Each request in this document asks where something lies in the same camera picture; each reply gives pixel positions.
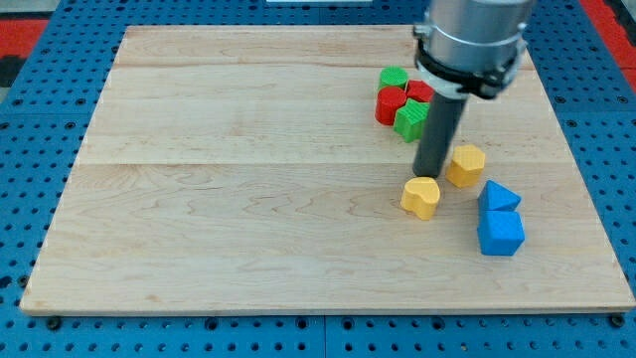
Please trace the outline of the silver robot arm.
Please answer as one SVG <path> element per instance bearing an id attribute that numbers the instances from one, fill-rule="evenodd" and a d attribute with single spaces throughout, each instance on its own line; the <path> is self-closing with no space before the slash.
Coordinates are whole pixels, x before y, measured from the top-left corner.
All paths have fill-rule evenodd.
<path id="1" fill-rule="evenodd" d="M 492 99 L 517 74 L 534 0 L 432 0 L 421 23 L 414 62 L 422 79 L 447 98 Z"/>

